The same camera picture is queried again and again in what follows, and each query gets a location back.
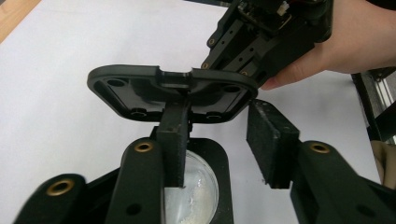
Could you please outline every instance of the white surface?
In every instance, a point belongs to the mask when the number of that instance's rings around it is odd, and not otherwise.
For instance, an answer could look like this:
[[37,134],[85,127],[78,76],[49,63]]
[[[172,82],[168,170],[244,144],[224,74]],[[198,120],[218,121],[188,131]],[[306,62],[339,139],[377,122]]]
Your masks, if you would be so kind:
[[[45,180],[64,173],[88,182],[120,165],[123,150],[155,123],[117,116],[86,86],[95,67],[160,65],[190,71],[208,53],[223,7],[181,0],[43,0],[0,45],[0,223],[10,223]],[[261,99],[301,130],[338,148],[378,180],[350,77],[325,73]],[[245,141],[247,111],[219,125],[194,125],[227,151],[235,223],[297,223],[289,192],[262,183]]]

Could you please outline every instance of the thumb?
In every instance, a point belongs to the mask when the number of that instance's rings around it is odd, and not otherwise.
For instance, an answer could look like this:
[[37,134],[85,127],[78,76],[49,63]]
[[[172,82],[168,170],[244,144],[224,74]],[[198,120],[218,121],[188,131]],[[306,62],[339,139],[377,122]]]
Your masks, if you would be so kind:
[[262,85],[262,89],[269,91],[307,77],[312,77],[314,74],[323,71],[324,69],[320,66],[319,54],[320,50],[318,48],[308,51],[301,58],[282,69],[276,76],[270,77]]

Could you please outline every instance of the human hand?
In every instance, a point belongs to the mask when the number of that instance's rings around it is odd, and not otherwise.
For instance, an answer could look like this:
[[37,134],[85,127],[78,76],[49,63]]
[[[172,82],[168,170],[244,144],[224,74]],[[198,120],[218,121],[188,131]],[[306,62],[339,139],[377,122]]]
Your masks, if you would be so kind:
[[269,78],[263,90],[324,70],[352,74],[396,65],[396,12],[365,0],[334,0],[332,36]]

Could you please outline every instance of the round transparent container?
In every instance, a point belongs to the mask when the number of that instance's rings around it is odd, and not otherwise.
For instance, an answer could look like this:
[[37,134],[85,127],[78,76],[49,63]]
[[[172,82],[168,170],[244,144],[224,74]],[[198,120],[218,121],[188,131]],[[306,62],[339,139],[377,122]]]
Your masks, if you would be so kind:
[[164,194],[166,223],[206,224],[218,207],[218,180],[204,159],[187,150],[184,188],[165,188]]

